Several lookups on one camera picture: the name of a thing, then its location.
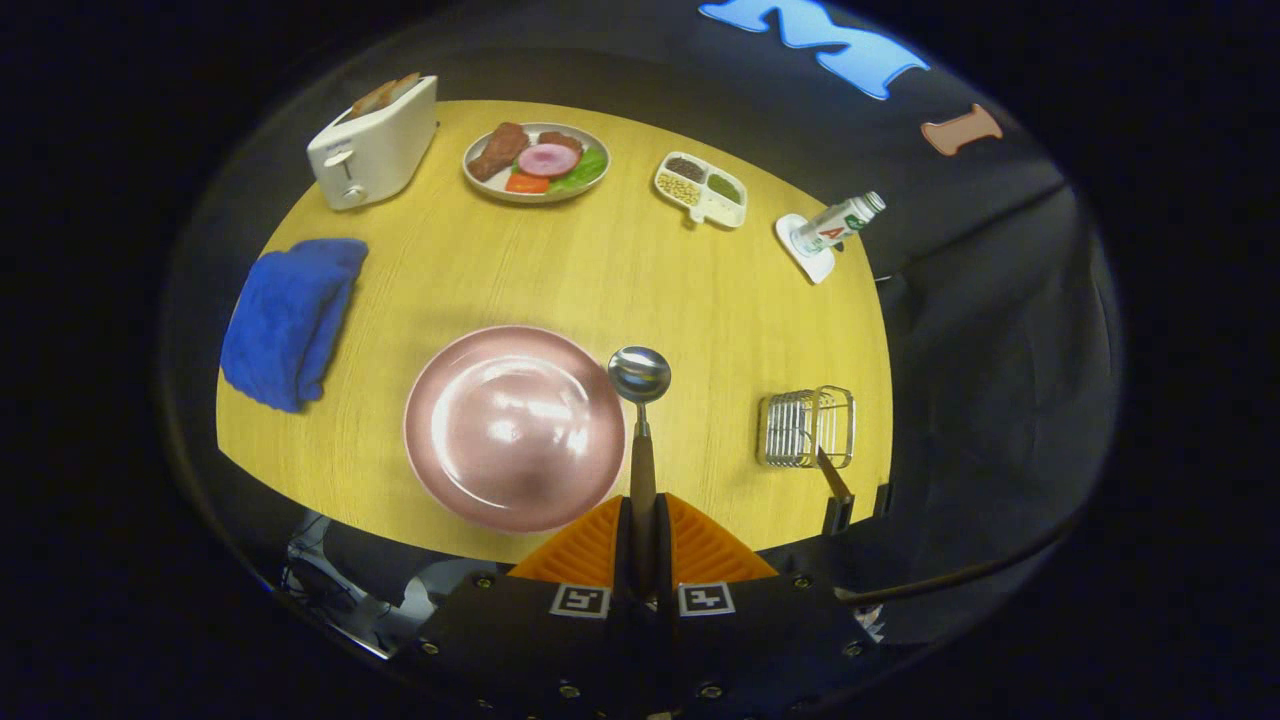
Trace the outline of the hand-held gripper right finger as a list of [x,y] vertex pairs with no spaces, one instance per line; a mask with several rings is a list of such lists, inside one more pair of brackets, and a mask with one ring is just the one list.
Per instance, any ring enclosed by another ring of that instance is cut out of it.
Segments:
[[865,685],[884,652],[814,571],[778,571],[691,503],[655,502],[648,707],[673,719],[809,719]]

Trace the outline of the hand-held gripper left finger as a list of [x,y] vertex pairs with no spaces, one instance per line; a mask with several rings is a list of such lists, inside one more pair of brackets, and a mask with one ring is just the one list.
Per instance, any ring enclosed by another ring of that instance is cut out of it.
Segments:
[[612,498],[512,568],[465,573],[390,657],[436,719],[631,719],[641,630],[630,502]]

